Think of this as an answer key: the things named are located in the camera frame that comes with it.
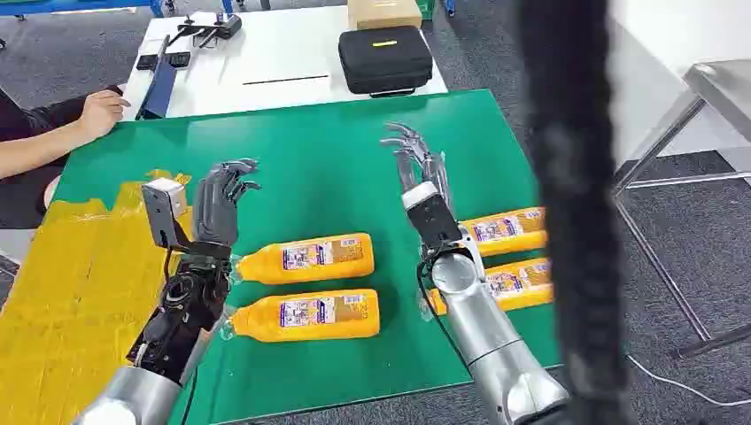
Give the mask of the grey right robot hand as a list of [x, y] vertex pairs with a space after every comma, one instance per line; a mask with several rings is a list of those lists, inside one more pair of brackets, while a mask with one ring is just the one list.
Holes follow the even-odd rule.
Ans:
[[402, 191], [407, 192], [422, 182], [431, 181], [444, 198], [449, 210], [455, 214], [445, 166], [445, 153], [433, 152], [419, 132], [403, 123], [387, 121], [384, 127], [399, 133], [381, 139], [379, 143], [394, 148], [393, 155], [397, 161]]

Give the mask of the person's hand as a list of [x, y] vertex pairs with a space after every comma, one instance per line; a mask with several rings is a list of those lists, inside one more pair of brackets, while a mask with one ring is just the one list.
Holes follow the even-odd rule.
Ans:
[[130, 102], [121, 94], [105, 89], [86, 97], [77, 126], [88, 143], [107, 135], [123, 118]]

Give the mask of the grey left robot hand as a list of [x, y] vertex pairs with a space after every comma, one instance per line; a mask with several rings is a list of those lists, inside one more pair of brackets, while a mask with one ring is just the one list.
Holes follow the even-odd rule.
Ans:
[[257, 171], [259, 162], [239, 158], [214, 164], [201, 179], [193, 197], [192, 235], [199, 242], [231, 247], [238, 239], [237, 203], [248, 189], [260, 189], [257, 182], [242, 177]]

